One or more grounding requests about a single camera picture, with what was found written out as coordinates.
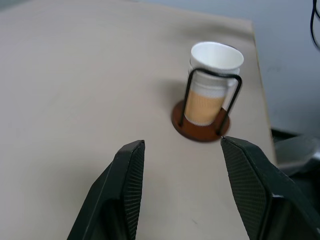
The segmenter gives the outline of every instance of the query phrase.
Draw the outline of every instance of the white paper cup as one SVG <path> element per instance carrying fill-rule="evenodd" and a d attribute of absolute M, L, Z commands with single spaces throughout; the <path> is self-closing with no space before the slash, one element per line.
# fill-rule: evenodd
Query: white paper cup
<path fill-rule="evenodd" d="M 239 74 L 244 56 L 231 46 L 218 42 L 199 42 L 191 49 L 188 72 L 203 68 L 215 73 Z M 185 109 L 186 119 L 198 126 L 210 125 L 219 113 L 228 90 L 237 81 L 196 72 Z"/>

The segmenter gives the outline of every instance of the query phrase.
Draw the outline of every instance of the table surface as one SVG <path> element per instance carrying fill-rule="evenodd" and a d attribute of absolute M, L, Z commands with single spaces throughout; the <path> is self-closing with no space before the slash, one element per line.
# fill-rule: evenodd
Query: table surface
<path fill-rule="evenodd" d="M 146 142 L 137 240 L 244 240 L 219 142 L 170 120 L 193 44 L 244 55 L 229 136 L 274 163 L 252 24 L 124 0 L 31 0 L 0 12 L 0 239 L 66 239 L 120 147 Z"/>

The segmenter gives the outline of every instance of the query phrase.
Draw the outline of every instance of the coaster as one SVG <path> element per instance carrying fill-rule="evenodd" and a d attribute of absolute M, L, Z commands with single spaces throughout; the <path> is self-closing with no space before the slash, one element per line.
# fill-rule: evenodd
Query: coaster
<path fill-rule="evenodd" d="M 221 130 L 220 135 L 216 134 L 216 130 L 220 126 L 224 116 L 227 114 L 227 111 L 221 108 L 220 112 L 216 116 L 213 123 L 208 126 L 197 126 L 189 122 L 185 115 L 183 115 L 183 124 L 182 126 L 179 125 L 182 108 L 183 108 L 184 101 L 178 102 L 171 114 L 171 121 L 172 124 L 182 136 L 186 137 L 187 139 L 196 141 L 196 142 L 213 142 L 219 140 L 221 136 L 224 136 L 229 129 L 230 126 L 230 118 L 227 116 L 223 129 Z"/>

